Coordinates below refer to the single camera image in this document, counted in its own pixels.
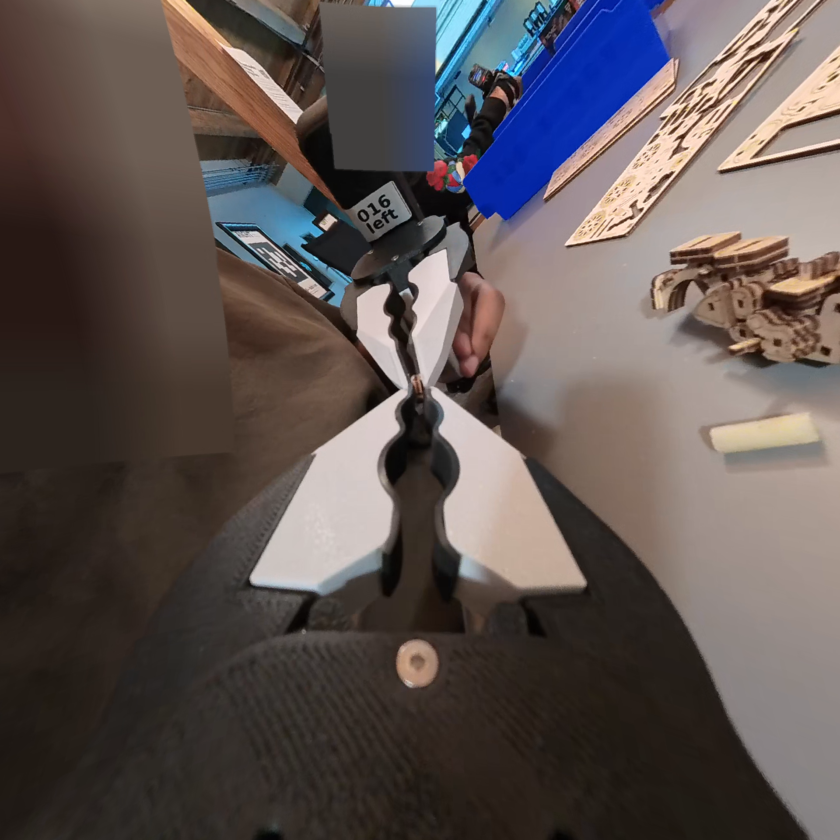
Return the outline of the framed black sign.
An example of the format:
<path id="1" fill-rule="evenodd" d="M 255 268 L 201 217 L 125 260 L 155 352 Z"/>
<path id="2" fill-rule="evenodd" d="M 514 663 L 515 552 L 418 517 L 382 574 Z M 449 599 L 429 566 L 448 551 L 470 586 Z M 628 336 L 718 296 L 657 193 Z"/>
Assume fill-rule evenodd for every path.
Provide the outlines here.
<path id="1" fill-rule="evenodd" d="M 330 278 L 290 245 L 280 245 L 256 224 L 216 223 L 227 236 L 235 239 L 268 270 L 298 285 L 321 301 L 334 299 Z"/>

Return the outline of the plywood sheet with large cutout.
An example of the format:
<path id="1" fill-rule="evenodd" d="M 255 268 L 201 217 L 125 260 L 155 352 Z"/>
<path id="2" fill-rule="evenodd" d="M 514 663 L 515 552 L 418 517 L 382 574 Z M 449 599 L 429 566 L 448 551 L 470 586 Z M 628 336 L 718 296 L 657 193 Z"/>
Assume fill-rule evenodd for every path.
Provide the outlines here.
<path id="1" fill-rule="evenodd" d="M 718 167 L 729 173 L 839 150 L 839 139 L 813 143 L 774 154 L 763 151 L 783 132 L 839 113 L 839 48 L 793 90 Z"/>

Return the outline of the wooden shelf board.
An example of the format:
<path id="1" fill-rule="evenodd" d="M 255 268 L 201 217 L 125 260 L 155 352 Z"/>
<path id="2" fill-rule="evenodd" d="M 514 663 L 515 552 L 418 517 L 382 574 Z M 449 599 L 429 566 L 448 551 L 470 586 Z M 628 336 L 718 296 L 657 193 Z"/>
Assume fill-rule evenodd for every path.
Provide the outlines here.
<path id="1" fill-rule="evenodd" d="M 225 46 L 231 46 L 226 39 L 189 3 L 163 1 L 162 6 L 178 62 L 321 194 L 338 205 L 339 200 L 301 152 L 296 126 L 225 51 Z"/>

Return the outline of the plywood sheet with gears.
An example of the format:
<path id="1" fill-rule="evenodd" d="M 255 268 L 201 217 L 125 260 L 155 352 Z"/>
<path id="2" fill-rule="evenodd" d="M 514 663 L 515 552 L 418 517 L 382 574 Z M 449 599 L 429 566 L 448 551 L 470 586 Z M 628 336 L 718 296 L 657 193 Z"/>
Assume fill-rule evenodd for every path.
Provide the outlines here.
<path id="1" fill-rule="evenodd" d="M 708 79 L 674 100 L 657 131 L 566 241 L 566 247 L 629 236 L 729 120 L 741 100 L 786 51 L 798 32 L 724 60 Z"/>

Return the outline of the grey desk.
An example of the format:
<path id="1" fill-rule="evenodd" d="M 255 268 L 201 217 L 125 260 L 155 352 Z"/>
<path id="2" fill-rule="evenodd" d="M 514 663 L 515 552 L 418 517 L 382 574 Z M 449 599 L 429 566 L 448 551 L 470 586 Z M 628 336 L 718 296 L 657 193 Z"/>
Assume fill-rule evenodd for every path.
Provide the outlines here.
<path id="1" fill-rule="evenodd" d="M 507 299 L 492 347 L 505 438 L 646 563 L 730 718 L 812 838 L 838 838 L 838 366 L 732 358 L 649 283 L 687 240 L 782 235 L 838 249 L 838 153 L 718 166 L 838 46 L 838 2 L 793 45 L 626 238 L 564 243 L 655 131 L 657 110 L 551 201 L 476 232 Z M 822 441 L 721 455 L 711 427 L 809 413 Z"/>

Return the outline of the red and blue toy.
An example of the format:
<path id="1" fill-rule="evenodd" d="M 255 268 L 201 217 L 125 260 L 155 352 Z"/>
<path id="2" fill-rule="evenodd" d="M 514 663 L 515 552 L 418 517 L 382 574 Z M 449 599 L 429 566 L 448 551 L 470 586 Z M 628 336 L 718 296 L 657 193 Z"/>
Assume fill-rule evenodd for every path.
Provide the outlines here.
<path id="1" fill-rule="evenodd" d="M 437 193 L 465 193 L 465 178 L 478 160 L 479 156 L 475 154 L 436 160 L 433 169 L 425 174 L 426 182 Z"/>

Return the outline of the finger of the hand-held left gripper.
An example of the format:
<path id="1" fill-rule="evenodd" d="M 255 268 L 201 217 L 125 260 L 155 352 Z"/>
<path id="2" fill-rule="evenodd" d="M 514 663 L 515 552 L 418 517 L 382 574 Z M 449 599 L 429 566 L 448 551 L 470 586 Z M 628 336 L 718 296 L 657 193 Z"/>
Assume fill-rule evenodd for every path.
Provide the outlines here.
<path id="1" fill-rule="evenodd" d="M 344 290 L 341 302 L 341 315 L 362 348 L 384 377 L 401 391 L 409 389 L 411 374 L 393 328 L 402 319 L 404 309 L 404 300 L 390 283 L 365 289 L 353 283 Z"/>
<path id="2" fill-rule="evenodd" d="M 446 251 L 427 256 L 408 273 L 409 287 L 414 294 L 408 349 L 424 387 L 438 381 L 463 312 L 457 282 L 449 274 Z"/>

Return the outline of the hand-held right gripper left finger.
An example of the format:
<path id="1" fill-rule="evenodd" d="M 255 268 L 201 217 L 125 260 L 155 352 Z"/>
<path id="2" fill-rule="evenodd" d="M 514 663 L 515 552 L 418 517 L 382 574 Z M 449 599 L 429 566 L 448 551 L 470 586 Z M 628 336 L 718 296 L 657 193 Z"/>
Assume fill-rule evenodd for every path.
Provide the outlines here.
<path id="1" fill-rule="evenodd" d="M 249 575 L 259 590 L 311 598 L 353 629 L 393 595 L 403 570 L 402 500 L 415 397 L 397 392 L 319 447 Z"/>

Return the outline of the plain plywood sheet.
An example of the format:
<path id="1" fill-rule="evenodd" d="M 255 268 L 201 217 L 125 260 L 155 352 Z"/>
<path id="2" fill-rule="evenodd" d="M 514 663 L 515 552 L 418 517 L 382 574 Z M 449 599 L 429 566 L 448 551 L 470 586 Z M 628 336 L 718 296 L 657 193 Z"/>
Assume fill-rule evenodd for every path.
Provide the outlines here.
<path id="1" fill-rule="evenodd" d="M 676 89 L 678 74 L 679 59 L 672 58 L 555 170 L 542 196 L 543 201 L 548 202 L 564 189 L 586 167 L 665 100 Z"/>

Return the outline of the person's brown clothing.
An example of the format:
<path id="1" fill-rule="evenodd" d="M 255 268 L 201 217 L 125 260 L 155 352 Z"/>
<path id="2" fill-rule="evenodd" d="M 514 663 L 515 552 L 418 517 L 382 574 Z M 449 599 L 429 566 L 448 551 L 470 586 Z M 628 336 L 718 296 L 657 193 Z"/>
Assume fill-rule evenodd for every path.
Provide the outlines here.
<path id="1" fill-rule="evenodd" d="M 220 248 L 217 267 L 231 451 L 2 476 L 2 638 L 153 611 L 247 502 L 385 399 L 336 307 Z"/>

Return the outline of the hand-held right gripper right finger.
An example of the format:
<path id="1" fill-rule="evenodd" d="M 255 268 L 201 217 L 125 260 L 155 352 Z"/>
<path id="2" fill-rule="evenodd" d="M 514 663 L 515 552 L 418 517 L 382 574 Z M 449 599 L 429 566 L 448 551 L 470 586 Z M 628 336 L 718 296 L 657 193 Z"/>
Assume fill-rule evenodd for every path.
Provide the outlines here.
<path id="1" fill-rule="evenodd" d="M 502 604 L 583 593 L 587 583 L 522 454 L 442 392 L 427 392 L 433 571 L 473 623 Z"/>

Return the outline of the black hand-held device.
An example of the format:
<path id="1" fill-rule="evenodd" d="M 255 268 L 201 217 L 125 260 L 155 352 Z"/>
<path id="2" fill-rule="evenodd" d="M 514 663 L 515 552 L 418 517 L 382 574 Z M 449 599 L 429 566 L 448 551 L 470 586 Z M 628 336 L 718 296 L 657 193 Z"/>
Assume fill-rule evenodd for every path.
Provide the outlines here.
<path id="1" fill-rule="evenodd" d="M 522 95 L 522 79 L 504 70 L 490 70 L 475 64 L 469 71 L 468 82 L 481 92 L 483 98 L 488 97 L 498 87 L 504 88 L 514 101 L 519 100 Z"/>

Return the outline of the wooden puzzle model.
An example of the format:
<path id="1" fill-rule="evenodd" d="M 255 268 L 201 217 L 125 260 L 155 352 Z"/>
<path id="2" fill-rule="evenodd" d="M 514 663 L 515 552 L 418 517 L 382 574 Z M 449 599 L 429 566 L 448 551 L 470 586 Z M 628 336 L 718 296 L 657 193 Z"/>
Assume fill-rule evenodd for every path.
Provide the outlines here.
<path id="1" fill-rule="evenodd" d="M 839 364 L 839 254 L 790 256 L 783 236 L 707 234 L 672 248 L 671 267 L 651 281 L 657 312 L 683 308 L 700 291 L 698 322 L 725 331 L 728 352 L 775 363 Z"/>

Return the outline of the pale cylindrical stick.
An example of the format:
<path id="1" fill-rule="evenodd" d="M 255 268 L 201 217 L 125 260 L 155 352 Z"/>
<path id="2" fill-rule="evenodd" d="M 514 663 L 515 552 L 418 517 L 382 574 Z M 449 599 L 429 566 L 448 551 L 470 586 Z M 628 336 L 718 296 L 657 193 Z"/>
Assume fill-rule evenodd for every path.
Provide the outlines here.
<path id="1" fill-rule="evenodd" d="M 708 430 L 710 446 L 721 455 L 817 444 L 822 436 L 809 413 L 765 417 Z"/>

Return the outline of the person's left hand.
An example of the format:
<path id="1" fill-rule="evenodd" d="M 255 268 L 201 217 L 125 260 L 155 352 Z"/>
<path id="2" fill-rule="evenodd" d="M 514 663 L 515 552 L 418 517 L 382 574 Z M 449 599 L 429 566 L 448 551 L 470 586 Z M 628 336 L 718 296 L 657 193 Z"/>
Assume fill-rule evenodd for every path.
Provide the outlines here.
<path id="1" fill-rule="evenodd" d="M 463 302 L 455 330 L 453 352 L 462 376 L 474 376 L 487 358 L 505 311 L 502 293 L 475 271 L 458 280 Z"/>

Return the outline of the punched plywood parts sheet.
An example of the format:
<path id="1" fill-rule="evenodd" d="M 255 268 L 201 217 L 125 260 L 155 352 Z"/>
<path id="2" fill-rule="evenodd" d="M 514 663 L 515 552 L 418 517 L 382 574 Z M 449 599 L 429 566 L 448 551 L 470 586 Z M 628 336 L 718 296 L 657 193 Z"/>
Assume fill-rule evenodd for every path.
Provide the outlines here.
<path id="1" fill-rule="evenodd" d="M 756 68 L 771 61 L 784 36 L 795 32 L 821 6 L 821 1 L 767 2 L 721 53 L 668 106 L 663 124 L 699 110 L 715 108 Z"/>

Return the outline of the white printed paper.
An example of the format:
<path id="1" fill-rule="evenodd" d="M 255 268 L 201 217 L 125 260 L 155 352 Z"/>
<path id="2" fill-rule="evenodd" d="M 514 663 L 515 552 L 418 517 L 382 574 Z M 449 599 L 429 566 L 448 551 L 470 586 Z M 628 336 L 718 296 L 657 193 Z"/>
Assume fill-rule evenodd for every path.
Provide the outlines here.
<path id="1" fill-rule="evenodd" d="M 225 46 L 224 49 L 244 70 L 248 77 L 289 118 L 292 124 L 297 125 L 302 115 L 302 109 L 291 99 L 282 87 L 272 79 L 268 71 L 246 51 L 231 46 Z"/>

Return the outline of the blue plastic bin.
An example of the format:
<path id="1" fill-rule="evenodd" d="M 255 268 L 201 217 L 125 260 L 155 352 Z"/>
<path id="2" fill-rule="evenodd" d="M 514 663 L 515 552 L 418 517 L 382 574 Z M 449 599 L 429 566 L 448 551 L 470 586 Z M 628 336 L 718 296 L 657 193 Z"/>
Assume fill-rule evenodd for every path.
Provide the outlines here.
<path id="1" fill-rule="evenodd" d="M 478 212 L 510 219 L 668 62 L 647 2 L 583 3 L 465 177 Z"/>

